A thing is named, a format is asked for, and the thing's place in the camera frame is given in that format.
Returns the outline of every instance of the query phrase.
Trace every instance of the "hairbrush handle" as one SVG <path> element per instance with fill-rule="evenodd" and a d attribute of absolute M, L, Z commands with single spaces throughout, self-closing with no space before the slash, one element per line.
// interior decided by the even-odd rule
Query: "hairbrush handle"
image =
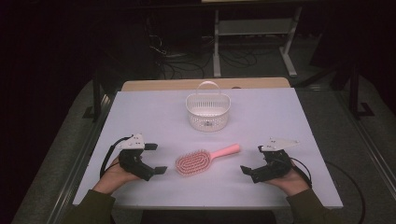
<path fill-rule="evenodd" d="M 210 160 L 213 160 L 213 159 L 215 159 L 217 157 L 221 157 L 221 156 L 227 156 L 227 155 L 239 152 L 239 151 L 240 151 L 239 144 L 233 144 L 233 145 L 230 145 L 228 147 L 225 147 L 225 148 L 219 149 L 217 151 L 211 152 L 210 153 Z"/>

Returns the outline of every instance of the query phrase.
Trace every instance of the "basket handle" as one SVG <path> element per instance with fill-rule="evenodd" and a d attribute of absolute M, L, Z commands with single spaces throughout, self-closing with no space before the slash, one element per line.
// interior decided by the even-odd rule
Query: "basket handle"
<path fill-rule="evenodd" d="M 199 90 L 202 86 L 204 86 L 204 85 L 213 85 L 213 86 L 216 86 L 216 87 L 218 88 L 218 90 L 219 90 L 219 94 L 221 93 L 219 85 L 216 84 L 216 83 L 213 82 L 213 81 L 203 81 L 201 84 L 199 84 L 199 86 L 198 86 L 197 89 L 195 90 L 195 93 L 198 94 L 198 90 Z"/>

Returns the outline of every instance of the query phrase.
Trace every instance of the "white table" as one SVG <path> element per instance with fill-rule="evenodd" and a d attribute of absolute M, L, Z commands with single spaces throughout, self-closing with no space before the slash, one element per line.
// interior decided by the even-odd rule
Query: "white table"
<path fill-rule="evenodd" d="M 271 136 L 300 141 L 300 145 L 286 151 L 309 168 L 313 190 L 324 206 L 343 206 L 294 89 L 222 92 L 232 101 L 230 119 L 223 130 L 215 133 L 196 131 L 188 122 L 185 100 L 195 91 L 118 92 L 73 204 L 79 204 L 98 181 L 109 147 L 122 137 L 142 133 L 146 143 L 159 145 L 155 151 L 143 152 L 143 162 L 168 169 L 150 181 L 138 180 L 118 189 L 113 194 L 116 206 L 136 209 L 288 207 L 281 190 L 264 183 L 254 184 L 240 168 L 240 165 L 253 169 L 265 165 L 257 146 L 265 144 Z M 176 171 L 175 161 L 180 155 L 201 148 L 214 151 L 233 143 L 240 144 L 241 151 L 215 159 L 204 173 L 185 177 Z M 118 154 L 115 150 L 110 161 Z"/>

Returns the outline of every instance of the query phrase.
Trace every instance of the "hairbrush bristles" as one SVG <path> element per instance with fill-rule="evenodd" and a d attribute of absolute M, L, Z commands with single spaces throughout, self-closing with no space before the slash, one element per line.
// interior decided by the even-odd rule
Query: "hairbrush bristles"
<path fill-rule="evenodd" d="M 199 150 L 181 156 L 176 161 L 177 171 L 181 175 L 196 175 L 201 173 L 210 165 L 210 154 L 205 150 Z"/>

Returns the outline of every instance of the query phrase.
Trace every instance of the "table leg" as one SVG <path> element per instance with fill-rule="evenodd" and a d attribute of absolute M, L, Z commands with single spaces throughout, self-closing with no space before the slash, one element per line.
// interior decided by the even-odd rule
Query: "table leg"
<path fill-rule="evenodd" d="M 291 46 L 291 42 L 292 42 L 292 40 L 294 38 L 294 34 L 295 34 L 295 31 L 296 31 L 296 28 L 297 28 L 298 20 L 300 18 L 300 14 L 301 14 L 302 9 L 303 9 L 302 7 L 297 7 L 297 9 L 296 9 L 296 11 L 294 13 L 293 20 L 290 23 L 290 29 L 289 29 L 289 32 L 288 32 L 288 37 L 286 39 L 286 43 L 285 43 L 285 45 L 283 47 L 279 48 L 280 54 L 282 55 L 282 58 L 283 58 L 283 62 L 285 63 L 286 68 L 288 69 L 288 72 L 289 72 L 289 76 L 291 76 L 291 77 L 296 77 L 297 76 L 297 72 L 294 69 L 293 63 L 291 62 L 291 59 L 290 59 L 290 56 L 289 56 L 289 49 L 290 49 L 290 46 Z"/>
<path fill-rule="evenodd" d="M 221 77 L 220 58 L 219 58 L 219 11 L 216 10 L 215 15 L 215 52 L 213 53 L 213 75 Z"/>

